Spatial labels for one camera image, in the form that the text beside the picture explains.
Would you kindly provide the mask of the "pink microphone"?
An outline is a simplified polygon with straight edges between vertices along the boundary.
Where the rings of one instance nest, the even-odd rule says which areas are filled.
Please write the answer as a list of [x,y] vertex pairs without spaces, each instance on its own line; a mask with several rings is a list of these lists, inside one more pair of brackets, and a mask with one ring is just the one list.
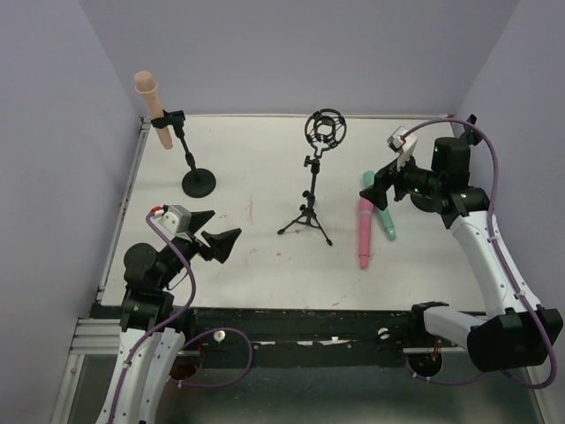
[[359,213],[359,226],[358,226],[359,267],[361,269],[366,269],[371,259],[373,204],[364,198],[360,198],[358,204],[358,213]]

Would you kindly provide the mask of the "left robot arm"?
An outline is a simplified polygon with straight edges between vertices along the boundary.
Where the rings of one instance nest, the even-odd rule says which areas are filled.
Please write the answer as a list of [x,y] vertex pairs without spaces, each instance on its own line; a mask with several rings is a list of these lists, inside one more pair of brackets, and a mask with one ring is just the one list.
[[241,234],[203,231],[214,211],[190,212],[180,205],[152,208],[148,226],[165,246],[131,246],[124,255],[125,295],[121,304],[118,353],[100,423],[152,423],[177,354],[187,344],[191,303],[174,309],[170,282],[184,272],[195,284],[190,261],[225,263]]

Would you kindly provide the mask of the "black round-base clip stand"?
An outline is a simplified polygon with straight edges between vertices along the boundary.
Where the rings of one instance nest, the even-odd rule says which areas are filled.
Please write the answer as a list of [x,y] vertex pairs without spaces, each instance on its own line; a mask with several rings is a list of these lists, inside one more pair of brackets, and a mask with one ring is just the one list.
[[185,141],[185,113],[182,110],[168,112],[162,111],[161,117],[151,119],[151,125],[156,130],[158,138],[166,149],[172,148],[172,138],[168,127],[173,128],[173,132],[180,141],[185,152],[185,161],[189,171],[182,179],[182,189],[191,198],[204,198],[211,194],[216,187],[216,178],[213,172],[208,169],[198,168],[195,158],[188,148]]

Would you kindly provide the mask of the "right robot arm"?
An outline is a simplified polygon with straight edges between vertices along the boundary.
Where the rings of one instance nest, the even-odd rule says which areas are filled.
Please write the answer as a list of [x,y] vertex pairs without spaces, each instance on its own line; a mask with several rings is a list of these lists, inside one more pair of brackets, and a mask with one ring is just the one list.
[[463,249],[486,309],[486,317],[480,318],[442,302],[417,304],[412,311],[418,328],[464,348],[482,372],[543,364],[563,320],[557,310],[544,308],[521,279],[488,214],[486,192],[469,184],[470,144],[437,139],[426,170],[412,155],[416,142],[413,135],[391,136],[388,146],[397,158],[380,169],[360,195],[380,210],[388,205],[388,189],[394,190],[396,201],[405,195],[424,200]]

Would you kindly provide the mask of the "peach microphone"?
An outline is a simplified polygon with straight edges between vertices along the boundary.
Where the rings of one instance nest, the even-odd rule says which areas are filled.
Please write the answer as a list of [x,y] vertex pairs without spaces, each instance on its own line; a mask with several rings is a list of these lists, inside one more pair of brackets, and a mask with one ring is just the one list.
[[[159,94],[158,83],[151,72],[140,71],[134,75],[135,90],[139,93],[147,106],[151,119],[164,117],[163,106]],[[165,149],[172,149],[173,142],[167,127],[155,127],[158,138]]]

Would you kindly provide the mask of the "black tripod shock-mount stand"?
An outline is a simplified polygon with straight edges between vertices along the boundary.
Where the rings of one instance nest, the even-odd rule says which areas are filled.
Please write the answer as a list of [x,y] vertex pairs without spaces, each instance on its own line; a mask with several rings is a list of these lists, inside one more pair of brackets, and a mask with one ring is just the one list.
[[313,149],[313,154],[307,155],[304,160],[304,167],[309,168],[311,172],[310,188],[302,192],[305,203],[299,207],[300,215],[278,230],[278,235],[283,235],[290,227],[299,224],[319,230],[326,243],[329,246],[333,245],[315,212],[315,189],[320,173],[320,160],[323,154],[337,148],[345,139],[346,133],[347,123],[345,117],[335,109],[323,108],[314,111],[306,120],[304,128],[305,140]]

